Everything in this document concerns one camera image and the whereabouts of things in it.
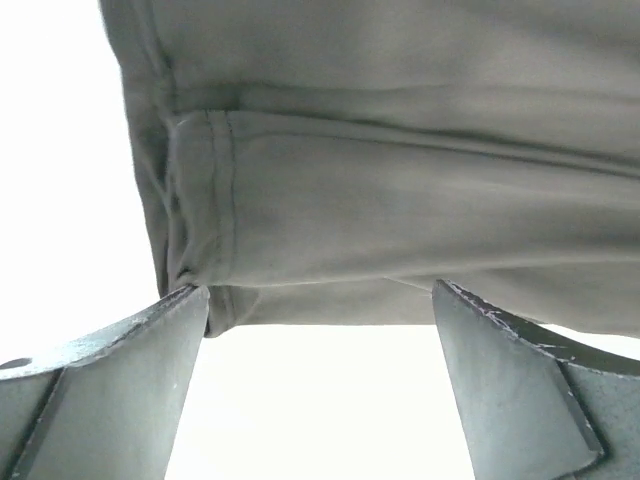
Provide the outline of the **black printed t-shirt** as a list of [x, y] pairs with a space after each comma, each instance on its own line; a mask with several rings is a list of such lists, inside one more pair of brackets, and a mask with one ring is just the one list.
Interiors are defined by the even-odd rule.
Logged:
[[161, 295], [639, 333], [635, 1], [104, 1]]

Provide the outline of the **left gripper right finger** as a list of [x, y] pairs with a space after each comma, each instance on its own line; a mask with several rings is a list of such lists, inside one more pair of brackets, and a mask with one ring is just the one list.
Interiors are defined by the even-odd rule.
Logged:
[[435, 283], [432, 303], [476, 478], [638, 478], [638, 361], [452, 282]]

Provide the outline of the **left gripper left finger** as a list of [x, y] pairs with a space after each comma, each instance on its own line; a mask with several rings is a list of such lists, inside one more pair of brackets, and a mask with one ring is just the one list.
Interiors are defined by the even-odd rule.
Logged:
[[181, 288], [44, 354], [1, 365], [4, 479], [166, 475], [209, 293]]

